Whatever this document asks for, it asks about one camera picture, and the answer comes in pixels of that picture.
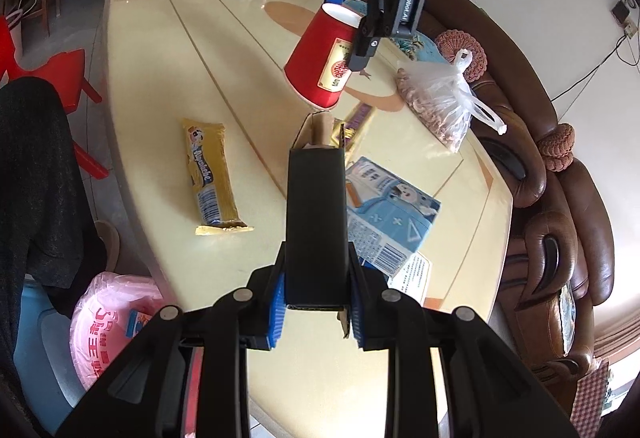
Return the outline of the white blue medicine box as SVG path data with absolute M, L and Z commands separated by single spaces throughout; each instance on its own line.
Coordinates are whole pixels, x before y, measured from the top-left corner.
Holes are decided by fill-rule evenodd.
M 413 254 L 398 273 L 387 281 L 389 288 L 397 289 L 424 304 L 428 283 L 430 283 L 432 264 L 420 253 Z

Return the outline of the purple gold small box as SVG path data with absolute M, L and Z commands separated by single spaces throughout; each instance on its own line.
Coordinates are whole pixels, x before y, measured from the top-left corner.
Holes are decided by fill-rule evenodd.
M 348 166 L 354 154 L 366 134 L 376 108 L 359 102 L 345 119 L 335 119 L 331 133 L 331 144 L 343 147 L 345 153 L 345 165 Z

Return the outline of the brown leather long sofa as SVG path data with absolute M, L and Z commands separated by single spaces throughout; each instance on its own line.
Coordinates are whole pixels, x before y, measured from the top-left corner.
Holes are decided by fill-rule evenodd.
M 506 123 L 497 135 L 478 120 L 472 131 L 508 185 L 518 209 L 563 209 L 556 172 L 549 171 L 537 142 L 552 132 L 558 115 L 532 65 L 516 43 L 471 0 L 426 0 L 418 29 L 436 39 L 443 31 L 472 34 L 488 57 L 488 68 L 471 89 Z

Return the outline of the yellow snack wrapper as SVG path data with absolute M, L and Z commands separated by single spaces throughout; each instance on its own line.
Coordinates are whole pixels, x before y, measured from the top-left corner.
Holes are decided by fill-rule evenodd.
M 197 236 L 253 231 L 240 217 L 232 191 L 222 124 L 183 118 L 186 137 L 186 168 L 200 221 Z

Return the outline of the wall socket with adapter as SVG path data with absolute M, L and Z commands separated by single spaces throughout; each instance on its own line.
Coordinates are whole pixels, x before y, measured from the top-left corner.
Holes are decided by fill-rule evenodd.
M 634 20 L 631 16 L 631 12 L 637 8 L 636 0 L 618 0 L 611 10 L 613 17 L 628 39 L 634 37 L 638 32 L 638 20 Z

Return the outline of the light blue milk carton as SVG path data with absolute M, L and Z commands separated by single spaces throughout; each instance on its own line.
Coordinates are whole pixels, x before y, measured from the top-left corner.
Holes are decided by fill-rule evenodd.
M 365 157 L 346 169 L 345 185 L 348 239 L 358 257 L 397 275 L 424 243 L 440 202 Z

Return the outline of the round pink cushion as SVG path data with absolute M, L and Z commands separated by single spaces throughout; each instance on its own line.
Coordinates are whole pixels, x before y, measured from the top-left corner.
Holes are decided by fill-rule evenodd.
M 436 37 L 435 44 L 442 57 L 451 64 L 462 53 L 460 62 L 465 64 L 463 76 L 468 83 L 479 80 L 485 74 L 488 57 L 472 34 L 459 29 L 448 29 Z

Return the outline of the pink lined trash bin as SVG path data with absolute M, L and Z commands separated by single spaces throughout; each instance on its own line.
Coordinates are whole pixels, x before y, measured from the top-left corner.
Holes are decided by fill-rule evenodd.
M 125 335 L 129 311 L 153 317 L 164 305 L 150 277 L 102 272 L 92 279 L 70 322 L 70 356 L 85 390 L 132 340 Z

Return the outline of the red paper cup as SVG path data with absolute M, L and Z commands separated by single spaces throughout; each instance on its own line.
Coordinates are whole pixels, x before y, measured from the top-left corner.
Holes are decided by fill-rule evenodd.
M 362 16 L 335 3 L 321 5 L 284 66 L 292 88 L 309 104 L 330 109 L 352 71 L 347 66 Z

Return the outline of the blue yellow small box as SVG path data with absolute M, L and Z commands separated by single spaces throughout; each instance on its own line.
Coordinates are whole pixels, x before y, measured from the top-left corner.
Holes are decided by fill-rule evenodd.
M 134 338 L 134 336 L 136 336 L 142 330 L 142 328 L 144 328 L 144 325 L 151 319 L 152 317 L 149 314 L 136 309 L 131 309 L 129 311 L 126 325 L 126 337 Z

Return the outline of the plastic bag of peanuts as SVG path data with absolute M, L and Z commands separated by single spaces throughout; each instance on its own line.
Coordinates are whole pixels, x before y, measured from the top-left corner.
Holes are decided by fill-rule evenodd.
M 422 124 L 451 153 L 458 153 L 468 133 L 471 119 L 480 120 L 490 129 L 504 135 L 506 123 L 471 91 L 460 62 L 454 64 L 412 60 L 399 67 L 397 91 Z

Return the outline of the cream coffee table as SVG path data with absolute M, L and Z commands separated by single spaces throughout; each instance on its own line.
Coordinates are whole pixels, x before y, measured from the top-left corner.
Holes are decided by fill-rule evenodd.
M 250 351 L 248 390 L 265 425 L 292 437 L 381 437 L 385 351 L 365 351 L 331 297 L 350 288 L 332 248 L 347 151 L 334 119 L 373 116 L 355 156 L 438 200 L 420 253 L 427 307 L 488 317 L 508 246 L 512 196 L 474 135 L 447 150 L 397 94 L 400 52 L 384 43 L 315 113 L 284 75 L 323 0 L 105 0 L 107 118 L 126 208 L 164 296 L 191 311 L 285 263 L 283 332 Z

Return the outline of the blue floral sofa cover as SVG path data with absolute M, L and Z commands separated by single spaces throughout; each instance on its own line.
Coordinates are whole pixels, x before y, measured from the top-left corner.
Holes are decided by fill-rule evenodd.
M 367 14 L 367 3 L 362 0 L 345 0 L 343 5 L 361 16 Z M 410 60 L 448 64 L 448 60 L 440 54 L 435 42 L 422 32 L 417 32 L 411 39 L 394 37 L 392 42 Z

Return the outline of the checkered cloth tv cabinet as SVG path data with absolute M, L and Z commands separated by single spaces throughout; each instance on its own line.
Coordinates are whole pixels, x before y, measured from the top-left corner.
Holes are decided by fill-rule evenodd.
M 580 438 L 597 435 L 609 378 L 610 365 L 608 360 L 602 360 L 596 370 L 578 380 L 570 422 Z

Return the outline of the black cardboard box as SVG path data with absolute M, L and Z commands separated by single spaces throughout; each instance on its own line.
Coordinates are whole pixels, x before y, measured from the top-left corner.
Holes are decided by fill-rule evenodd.
M 329 112 L 308 115 L 288 155 L 284 287 L 289 307 L 334 311 L 348 336 L 345 156 L 333 124 Z

